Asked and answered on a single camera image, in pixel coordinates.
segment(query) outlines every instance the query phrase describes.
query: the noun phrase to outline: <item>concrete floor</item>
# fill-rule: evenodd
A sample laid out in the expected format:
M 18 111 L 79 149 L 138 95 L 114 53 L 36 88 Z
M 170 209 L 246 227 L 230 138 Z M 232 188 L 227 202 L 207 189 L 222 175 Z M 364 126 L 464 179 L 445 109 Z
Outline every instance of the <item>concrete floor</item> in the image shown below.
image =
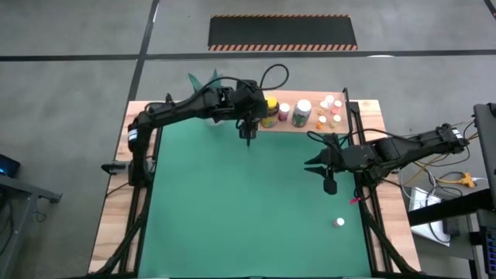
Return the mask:
M 359 50 L 496 49 L 496 22 L 482 0 L 247 3 L 161 0 L 149 53 L 205 52 L 211 14 L 276 12 L 348 13 Z M 0 0 L 0 56 L 138 53 L 150 4 L 151 0 Z M 259 79 L 274 63 L 290 69 L 285 89 L 348 87 L 351 98 L 379 99 L 388 131 L 397 134 L 461 122 L 470 118 L 472 105 L 494 102 L 496 57 L 491 56 L 149 61 L 136 99 L 164 99 L 166 93 L 188 97 L 187 73 L 201 81 L 214 69 Z M 29 232 L 15 278 L 85 274 L 109 179 L 99 166 L 114 155 L 135 65 L 0 63 L 0 128 L 6 131 L 0 136 L 0 153 L 22 162 L 22 180 L 64 193 L 59 205 L 40 202 L 48 219 Z M 274 72 L 267 84 L 276 84 L 279 77 Z M 434 173 L 463 170 L 484 176 L 477 141 L 470 150 L 467 162 Z M 405 176 L 414 171 L 407 167 Z M 425 179 L 415 185 L 427 187 Z M 466 261 L 417 248 L 428 274 L 469 276 Z

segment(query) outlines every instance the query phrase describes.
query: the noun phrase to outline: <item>green tabletop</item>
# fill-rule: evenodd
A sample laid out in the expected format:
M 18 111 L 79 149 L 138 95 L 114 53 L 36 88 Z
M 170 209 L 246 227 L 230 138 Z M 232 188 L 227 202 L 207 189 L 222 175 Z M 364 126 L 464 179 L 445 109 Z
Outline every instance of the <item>green tabletop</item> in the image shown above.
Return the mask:
M 247 147 L 234 125 L 164 128 L 139 276 L 370 276 L 353 175 L 328 195 L 303 170 L 321 143 L 258 132 Z

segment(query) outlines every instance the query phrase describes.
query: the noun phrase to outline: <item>wooden board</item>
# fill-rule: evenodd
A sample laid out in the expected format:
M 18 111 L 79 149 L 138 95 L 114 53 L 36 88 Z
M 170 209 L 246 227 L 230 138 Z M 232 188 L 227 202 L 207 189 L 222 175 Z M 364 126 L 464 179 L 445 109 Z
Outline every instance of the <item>wooden board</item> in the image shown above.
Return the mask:
M 295 132 L 295 133 L 306 133 L 307 131 L 316 131 L 318 133 L 341 133 L 345 134 L 350 131 L 348 127 L 348 117 L 346 115 L 346 100 L 345 95 L 342 92 L 321 92 L 321 91 L 305 91 L 304 94 L 301 91 L 265 91 L 265 96 L 273 96 L 277 98 L 279 104 L 288 103 L 291 107 L 289 111 L 288 120 L 285 122 L 278 122 L 276 126 L 272 128 L 264 128 L 262 125 L 259 126 L 260 131 L 271 131 L 271 132 Z M 327 118 L 326 125 L 323 125 L 320 130 L 317 130 L 315 127 L 317 126 L 317 122 L 319 121 L 319 104 L 324 101 L 327 95 L 332 95 L 335 101 L 341 101 L 343 106 L 339 110 L 338 114 L 341 116 L 341 121 L 336 123 L 332 120 L 332 115 L 329 111 L 324 112 L 322 115 Z M 291 116 L 293 115 L 293 111 L 295 110 L 295 105 L 299 100 L 306 99 L 312 103 L 312 112 L 310 114 L 310 118 L 308 119 L 307 125 L 301 128 L 294 127 L 291 124 Z
M 310 95 L 310 93 L 306 91 L 299 91 L 298 93 L 301 94 L 301 98 L 308 99 L 308 96 Z M 320 96 L 324 97 L 325 95 L 330 94 L 329 92 L 319 92 L 318 94 L 321 93 L 322 95 Z M 292 98 L 294 100 L 300 99 L 295 93 L 290 94 L 293 94 Z M 281 100 L 285 98 L 289 99 L 287 95 L 288 93 L 286 93 L 285 96 L 281 96 Z M 320 96 L 315 97 L 315 100 L 319 100 L 321 98 Z M 360 105 L 362 123 L 365 129 L 375 128 L 385 130 L 384 120 L 382 119 L 381 108 L 379 106 L 378 100 L 357 100 L 355 102 L 358 102 Z M 126 118 L 122 127 L 122 135 L 119 140 L 118 151 L 115 156 L 116 160 L 131 160 L 131 153 L 129 152 L 127 147 L 127 126 L 134 120 L 138 113 L 143 110 L 144 106 L 147 103 L 148 102 L 129 103 L 128 110 L 126 112 Z M 374 140 L 383 136 L 384 134 L 381 133 L 365 132 L 365 137 L 367 138 L 367 140 Z M 127 176 L 124 174 L 113 176 L 109 182 L 108 191 L 111 191 L 113 188 L 118 187 L 126 181 Z M 102 267 L 124 237 L 127 215 L 129 213 L 129 204 L 131 202 L 132 194 L 132 188 L 129 186 L 125 186 L 124 188 L 116 191 L 115 193 L 112 193 L 112 195 L 106 198 L 88 272 L 95 272 L 100 267 Z M 383 183 L 380 187 L 377 188 L 377 196 L 379 198 L 379 203 L 381 206 L 381 214 L 383 216 L 387 237 L 396 247 L 398 252 L 407 260 L 407 262 L 415 269 L 420 270 L 420 263 L 415 250 L 415 244 L 413 242 L 412 233 L 410 231 L 410 225 L 408 224 L 408 217 L 406 215 L 405 206 L 401 197 L 401 190 L 396 186 Z M 376 250 L 376 254 L 379 253 L 377 254 L 378 266 L 382 267 L 382 269 L 380 270 L 384 270 L 384 265 L 381 263 L 381 249 L 377 239 L 374 240 L 374 248 Z M 130 260 L 128 262 L 130 270 L 132 269 L 131 267 L 134 264 L 136 239 L 133 241 L 131 251 L 132 252 L 129 257 Z

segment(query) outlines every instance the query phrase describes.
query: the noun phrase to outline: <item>bottle cap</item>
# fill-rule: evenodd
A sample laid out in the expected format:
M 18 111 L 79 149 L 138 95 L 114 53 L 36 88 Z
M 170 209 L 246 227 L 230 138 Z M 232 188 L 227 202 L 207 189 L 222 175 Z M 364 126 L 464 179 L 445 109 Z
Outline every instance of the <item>bottle cap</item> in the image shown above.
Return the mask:
M 336 224 L 337 224 L 338 226 L 342 226 L 342 225 L 344 225 L 344 219 L 343 219 L 343 218 L 338 218 L 338 219 L 336 220 Z
M 269 109 L 275 109 L 277 106 L 277 98 L 275 97 L 266 97 L 265 100 L 267 101 L 267 106 Z
M 298 104 L 296 104 L 296 107 L 301 111 L 301 112 L 310 112 L 312 110 L 312 103 L 309 100 L 300 100 L 298 101 Z
M 327 95 L 324 100 L 327 103 L 327 106 L 330 107 L 334 102 L 334 96 Z
M 320 102 L 320 108 L 321 108 L 321 109 L 327 109 L 328 107 L 329 107 L 329 106 L 328 106 L 328 104 L 327 104 L 327 102 L 326 102 L 326 101 L 322 101 L 322 102 Z
M 286 103 L 282 103 L 282 104 L 279 105 L 279 111 L 280 112 L 289 112 L 289 109 L 290 108 L 291 107 L 288 104 L 286 104 Z

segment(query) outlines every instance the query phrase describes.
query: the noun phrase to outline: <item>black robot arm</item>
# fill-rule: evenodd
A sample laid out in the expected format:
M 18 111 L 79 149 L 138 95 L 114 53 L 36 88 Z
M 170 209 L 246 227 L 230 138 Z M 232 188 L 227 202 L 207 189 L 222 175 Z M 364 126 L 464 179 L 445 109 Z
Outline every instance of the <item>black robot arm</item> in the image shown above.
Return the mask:
M 264 93 L 255 81 L 238 80 L 236 90 L 230 87 L 203 87 L 189 99 L 174 102 L 167 95 L 163 103 L 151 103 L 128 126 L 128 145 L 133 153 L 129 166 L 129 184 L 138 187 L 151 182 L 146 163 L 146 151 L 153 129 L 190 118 L 220 120 L 243 120 L 239 126 L 239 137 L 250 140 L 257 135 L 258 122 L 267 117 L 267 102 Z
M 324 164 L 325 167 L 305 169 L 324 177 L 324 191 L 330 195 L 337 192 L 334 173 L 342 171 L 356 173 L 363 186 L 374 187 L 392 170 L 401 169 L 432 154 L 461 153 L 469 144 L 468 140 L 450 124 L 443 124 L 433 131 L 408 138 L 392 136 L 344 149 L 341 143 L 351 135 L 339 139 L 335 133 L 324 136 L 314 132 L 308 133 L 308 136 L 314 140 L 316 140 L 315 135 L 319 136 L 320 139 L 317 140 L 327 147 L 305 164 Z

